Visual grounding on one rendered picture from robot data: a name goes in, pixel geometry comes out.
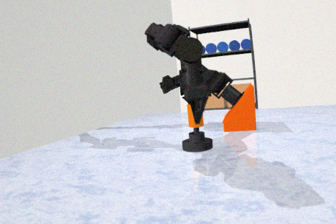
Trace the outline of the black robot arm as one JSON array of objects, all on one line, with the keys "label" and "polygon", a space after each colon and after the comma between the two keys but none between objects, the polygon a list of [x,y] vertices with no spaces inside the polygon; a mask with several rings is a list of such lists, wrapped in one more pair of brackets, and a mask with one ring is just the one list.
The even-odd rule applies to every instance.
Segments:
[{"label": "black robot arm", "polygon": [[[145,31],[145,35],[147,36],[147,43],[155,50],[160,50],[171,57],[174,55],[180,60],[181,65],[195,63],[202,64],[202,43],[198,39],[189,37],[190,33],[187,28],[176,24],[161,25],[153,22],[153,24],[151,24]],[[204,83],[210,87],[211,93],[216,98],[220,99],[220,97],[223,97],[227,100],[227,102],[232,105],[232,109],[241,99],[244,91],[241,93],[230,85],[233,80],[225,73],[207,69],[204,65],[202,66],[204,68]],[[179,70],[179,75],[174,76],[173,78],[168,75],[164,76],[162,78],[162,82],[159,84],[164,94],[178,87],[180,89],[185,88],[185,82],[181,70]],[[226,85],[227,87],[224,89]],[[224,89],[224,91],[219,95],[222,89]]]}]

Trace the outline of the black stepped round pedestal with short shaft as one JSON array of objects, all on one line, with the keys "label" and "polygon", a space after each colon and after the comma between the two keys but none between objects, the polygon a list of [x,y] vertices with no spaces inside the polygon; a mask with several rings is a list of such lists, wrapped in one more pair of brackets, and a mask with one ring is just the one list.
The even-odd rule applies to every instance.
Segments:
[{"label": "black stepped round pedestal with short shaft", "polygon": [[193,128],[189,138],[182,141],[182,149],[188,152],[202,152],[213,148],[213,140],[205,137],[205,132],[199,128]]}]

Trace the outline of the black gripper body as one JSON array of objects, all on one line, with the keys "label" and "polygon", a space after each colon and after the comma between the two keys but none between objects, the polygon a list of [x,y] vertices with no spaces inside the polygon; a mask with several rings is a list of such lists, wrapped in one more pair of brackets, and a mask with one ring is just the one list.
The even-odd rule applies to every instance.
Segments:
[{"label": "black gripper body", "polygon": [[210,87],[204,83],[203,71],[201,63],[181,65],[185,88],[180,89],[180,95],[184,95],[185,99],[211,96]]}]

